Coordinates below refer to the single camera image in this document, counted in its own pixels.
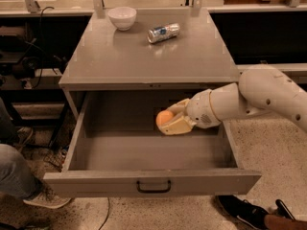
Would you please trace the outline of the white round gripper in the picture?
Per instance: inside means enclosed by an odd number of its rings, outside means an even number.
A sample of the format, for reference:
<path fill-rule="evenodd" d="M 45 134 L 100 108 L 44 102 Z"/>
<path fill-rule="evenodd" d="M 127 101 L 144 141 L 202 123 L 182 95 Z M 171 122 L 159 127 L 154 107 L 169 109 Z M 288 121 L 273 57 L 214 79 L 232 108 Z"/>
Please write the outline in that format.
<path fill-rule="evenodd" d="M 170 122 L 159 127 L 160 131 L 165 135 L 178 135 L 190 132 L 194 126 L 200 128 L 217 127 L 221 121 L 216 117 L 211 106 L 211 92 L 211 89 L 204 90 L 190 100 L 184 99 L 169 106 L 168 110 L 176 116 Z M 188 117 L 180 113 L 185 110 Z"/>

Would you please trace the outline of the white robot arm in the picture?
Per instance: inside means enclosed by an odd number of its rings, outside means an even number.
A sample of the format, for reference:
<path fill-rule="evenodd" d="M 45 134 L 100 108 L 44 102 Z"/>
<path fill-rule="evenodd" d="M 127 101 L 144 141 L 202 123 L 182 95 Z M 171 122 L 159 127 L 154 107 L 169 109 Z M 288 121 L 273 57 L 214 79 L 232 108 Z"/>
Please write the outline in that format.
<path fill-rule="evenodd" d="M 245 70 L 236 83 L 201 91 L 169 106 L 158 113 L 156 125 L 166 135 L 177 135 L 268 112 L 307 131 L 307 92 L 278 69 L 258 64 Z"/>

